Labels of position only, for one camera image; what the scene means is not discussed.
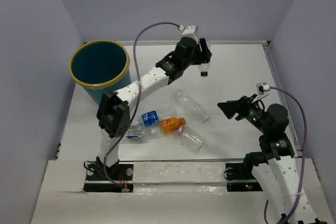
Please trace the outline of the long clear ribbed bottle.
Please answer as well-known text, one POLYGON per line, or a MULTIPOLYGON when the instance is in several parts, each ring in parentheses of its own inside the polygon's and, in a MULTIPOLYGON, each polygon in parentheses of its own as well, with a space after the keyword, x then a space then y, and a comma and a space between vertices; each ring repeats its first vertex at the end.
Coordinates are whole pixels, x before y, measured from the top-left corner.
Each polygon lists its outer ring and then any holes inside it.
POLYGON ((199 121, 202 124, 210 119, 210 116, 205 111, 202 105, 200 105, 189 94, 182 89, 177 89, 173 93, 175 102, 186 111, 193 120, 199 121))

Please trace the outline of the small Pepsi labelled bottle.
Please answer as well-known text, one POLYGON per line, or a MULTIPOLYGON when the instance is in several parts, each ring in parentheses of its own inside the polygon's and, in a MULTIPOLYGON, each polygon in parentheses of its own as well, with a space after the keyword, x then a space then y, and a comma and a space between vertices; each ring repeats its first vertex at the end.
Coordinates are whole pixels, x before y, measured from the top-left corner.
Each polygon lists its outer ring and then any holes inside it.
POLYGON ((209 71, 210 66, 211 66, 210 62, 202 63, 202 64, 198 65, 198 69, 200 71, 201 77, 207 77, 208 76, 208 71, 209 71))

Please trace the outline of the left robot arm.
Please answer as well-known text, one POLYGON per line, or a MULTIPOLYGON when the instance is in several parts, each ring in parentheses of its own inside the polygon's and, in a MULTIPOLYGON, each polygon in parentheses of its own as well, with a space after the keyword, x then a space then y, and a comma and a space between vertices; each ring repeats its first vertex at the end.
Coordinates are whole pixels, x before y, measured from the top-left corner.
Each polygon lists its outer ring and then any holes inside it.
POLYGON ((196 41, 183 37, 175 49, 157 62, 140 80, 117 91, 104 93, 97 112, 99 127, 105 131, 103 136, 106 138, 101 142, 98 155, 101 162, 98 173, 102 178, 111 179, 116 174, 119 142, 133 121, 131 112, 136 112, 140 101, 180 78, 189 66, 208 65, 211 56, 205 38, 196 41))

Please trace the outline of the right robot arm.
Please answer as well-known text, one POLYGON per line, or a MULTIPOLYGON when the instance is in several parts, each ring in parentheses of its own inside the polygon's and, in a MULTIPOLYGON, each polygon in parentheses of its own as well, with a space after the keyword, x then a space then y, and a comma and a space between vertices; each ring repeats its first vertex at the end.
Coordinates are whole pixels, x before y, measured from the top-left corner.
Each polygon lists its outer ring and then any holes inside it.
POLYGON ((254 94, 217 105, 228 119, 247 120, 262 133, 261 150, 246 154, 241 163, 227 164, 224 177, 228 181, 255 179, 278 223, 321 223, 303 189, 303 169, 297 169, 295 152, 285 133, 287 109, 276 103, 265 109, 256 98, 254 94))

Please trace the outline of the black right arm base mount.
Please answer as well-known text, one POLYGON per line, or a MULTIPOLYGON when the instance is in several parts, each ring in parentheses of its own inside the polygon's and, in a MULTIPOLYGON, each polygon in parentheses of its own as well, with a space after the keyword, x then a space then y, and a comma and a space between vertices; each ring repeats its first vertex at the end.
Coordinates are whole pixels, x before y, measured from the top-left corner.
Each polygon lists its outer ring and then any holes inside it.
POLYGON ((227 181, 228 192, 262 191, 259 182, 245 171, 242 163, 226 163, 225 166, 223 176, 227 181))

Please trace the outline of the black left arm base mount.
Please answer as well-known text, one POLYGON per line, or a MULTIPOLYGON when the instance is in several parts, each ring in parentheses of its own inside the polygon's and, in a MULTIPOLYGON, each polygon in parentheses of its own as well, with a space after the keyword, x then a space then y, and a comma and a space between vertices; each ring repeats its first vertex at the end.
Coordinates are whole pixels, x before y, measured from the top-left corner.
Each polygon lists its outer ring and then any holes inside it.
POLYGON ((117 162, 104 171, 99 159, 84 161, 86 170, 83 190, 87 193, 132 193, 134 164, 117 162))

